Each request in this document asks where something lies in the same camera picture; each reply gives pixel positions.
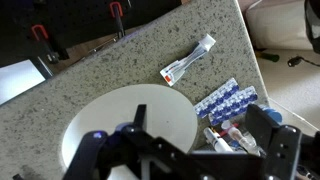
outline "speckled countertop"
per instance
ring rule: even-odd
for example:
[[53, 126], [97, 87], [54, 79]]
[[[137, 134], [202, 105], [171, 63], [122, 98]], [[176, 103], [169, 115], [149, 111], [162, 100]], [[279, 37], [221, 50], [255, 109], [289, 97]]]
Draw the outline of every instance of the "speckled countertop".
[[0, 107], [0, 179], [61, 179], [60, 144], [89, 102], [132, 84], [167, 86], [159, 71], [206, 33], [217, 43], [173, 86], [196, 103], [227, 79], [267, 95], [236, 0], [193, 0]]

